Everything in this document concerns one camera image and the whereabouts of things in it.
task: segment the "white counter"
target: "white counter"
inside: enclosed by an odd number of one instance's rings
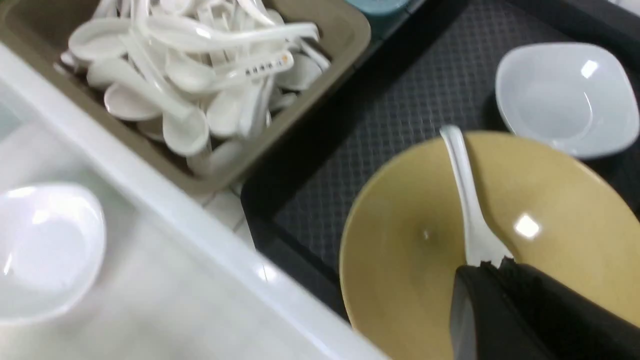
[[[0,358],[385,358],[2,45],[0,99],[26,122],[0,134],[0,190],[81,183],[108,222],[85,301],[53,323],[0,328]]]

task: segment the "pile of spoons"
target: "pile of spoons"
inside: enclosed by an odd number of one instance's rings
[[[101,0],[61,62],[86,71],[110,114],[210,177],[328,69],[309,40],[315,24],[285,24],[261,0]]]

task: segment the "blue container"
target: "blue container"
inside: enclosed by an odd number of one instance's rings
[[[382,37],[402,15],[410,0],[346,0],[360,10],[371,24],[372,37]]]

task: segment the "white plastic spoon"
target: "white plastic spoon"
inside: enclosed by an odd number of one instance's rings
[[[237,134],[243,100],[243,86],[224,89],[213,99],[207,107],[207,123],[213,136],[224,140]]]
[[[127,50],[119,39],[129,32],[128,19],[92,19],[80,25],[69,38],[69,51],[79,60],[90,63],[107,58],[119,58]]]
[[[285,24],[282,15],[274,9],[265,8],[262,0],[238,0],[238,3],[251,17],[262,25],[279,26]],[[306,41],[297,38],[293,43],[299,45],[302,52],[312,58],[318,66],[320,66],[322,71],[326,71],[331,66],[329,59]]]
[[[89,67],[87,82],[93,87],[112,83],[137,92],[163,111],[163,134],[167,146],[182,156],[201,152],[209,140],[209,128],[204,113],[184,101],[166,95],[148,84],[126,61],[107,59]]]
[[[278,74],[276,84],[288,90],[306,90],[322,75],[322,69],[306,55],[293,54],[293,60],[293,68]]]
[[[262,134],[267,128],[267,119],[271,122],[269,116],[269,97],[273,93],[275,87],[275,78],[270,76],[264,80],[264,85],[260,90],[260,97],[257,103],[256,111],[253,116],[253,125],[249,131],[249,138],[256,138]]]
[[[104,105],[114,117],[124,121],[154,119],[162,111],[126,86],[112,84],[104,93]]]
[[[116,0],[100,0],[100,2],[98,3],[98,6],[95,8],[95,11],[93,12],[92,19],[101,19],[109,16],[110,14],[113,13],[112,9],[115,7],[116,7]],[[82,65],[86,65],[86,64],[80,64],[80,60],[74,57],[73,53],[69,49],[67,49],[64,53],[60,55],[60,60],[62,61],[63,64],[73,69],[75,73],[83,69]]]
[[[191,15],[196,7],[195,0],[160,0],[160,6],[170,15]]]
[[[281,96],[276,98],[272,97],[269,100],[269,111],[284,110],[293,105],[293,103],[296,102],[297,99],[298,96],[292,92],[288,94],[282,94]]]
[[[230,140],[213,150],[206,156],[193,156],[187,158],[189,168],[196,169],[193,172],[201,177],[211,177],[222,174],[229,165],[233,164],[243,150],[243,143],[238,140]]]
[[[251,82],[245,86],[242,113],[238,119],[238,135],[245,139],[252,138],[257,130],[254,127],[260,124],[260,130],[264,129],[264,113],[258,115],[260,106],[260,97],[264,88],[264,80]]]
[[[196,10],[196,15],[198,17],[198,20],[202,24],[210,26],[212,29],[215,29],[218,31],[229,31],[229,26],[225,21],[225,18],[223,17],[224,13],[221,14],[220,19],[216,19],[211,11],[212,11],[211,7],[209,6],[200,6]],[[229,59],[229,57],[227,56],[224,50],[210,51],[209,57],[211,59],[211,65],[214,65],[214,66],[216,64],[225,63]]]
[[[264,5],[262,4],[261,0],[256,0],[256,1],[262,5],[262,8],[264,8]],[[280,15],[280,13],[277,12],[276,10],[265,9],[265,11],[269,16],[269,19],[271,19],[271,21],[273,21],[274,24],[282,25],[285,23],[284,19],[282,18],[282,15]],[[329,69],[329,67],[331,67],[331,62],[329,61],[329,59],[327,59],[321,52],[316,50],[314,47],[309,45],[308,42],[300,38],[297,38],[295,41],[292,41],[290,43],[299,45],[302,53],[310,57],[312,60],[314,60],[316,64],[320,66],[320,69],[322,69],[323,72]]]
[[[180,99],[180,95],[178,95],[172,86],[164,79],[163,73],[158,67],[162,67],[163,65],[162,59],[156,53],[155,49],[145,43],[147,40],[144,40],[137,31],[132,29],[128,35],[121,36],[120,41],[122,41],[127,49],[129,60],[133,61],[133,64],[135,64],[148,83],[160,92],[174,99]]]
[[[191,113],[190,106],[158,91],[122,59],[112,58],[95,62],[89,67],[86,79],[93,88],[120,83],[163,111],[174,114],[178,119],[184,119]]]
[[[93,11],[92,19],[107,17],[116,7],[116,0],[100,0]]]
[[[462,132],[457,126],[443,126],[440,128],[440,135],[447,146],[458,185],[467,264],[480,266],[482,261],[491,261],[495,267],[500,267],[504,257],[513,259],[513,255],[484,221]]]
[[[317,27],[311,23],[224,33],[187,17],[158,15],[147,18],[144,28],[145,33],[160,43],[184,53],[208,53],[232,46],[287,37],[318,39]]]
[[[210,94],[248,80],[285,72],[293,67],[294,56],[289,51],[262,54],[212,68],[169,50],[165,71],[180,89],[192,94]]]

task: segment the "utensil tray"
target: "utensil tray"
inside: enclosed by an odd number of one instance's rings
[[[256,247],[267,255],[276,245],[295,250],[295,260],[272,258],[316,295],[326,296],[314,288],[322,278],[339,297],[340,237],[362,186],[396,154],[438,136],[444,124],[506,131],[495,102],[497,65],[509,50],[539,42],[610,50],[640,94],[640,18],[607,1],[428,1],[245,184]],[[587,165],[635,210],[639,160],[636,142]],[[295,273],[294,261],[316,272]]]
[[[246,142],[243,153],[216,177],[195,177],[186,162],[164,145],[150,142],[132,127],[112,117],[102,97],[86,86],[82,76],[65,76],[54,70],[67,49],[71,33],[88,21],[99,0],[3,0],[0,2],[0,42],[36,69],[43,77],[91,115],[113,136],[126,144],[185,192],[199,195],[224,188],[247,174],[256,161],[277,143],[304,114],[327,98],[353,71],[353,63],[369,44],[371,30],[364,15],[342,0],[265,0],[288,22],[310,21],[318,25],[318,49],[332,66],[305,90],[298,100],[280,112],[271,127]]]

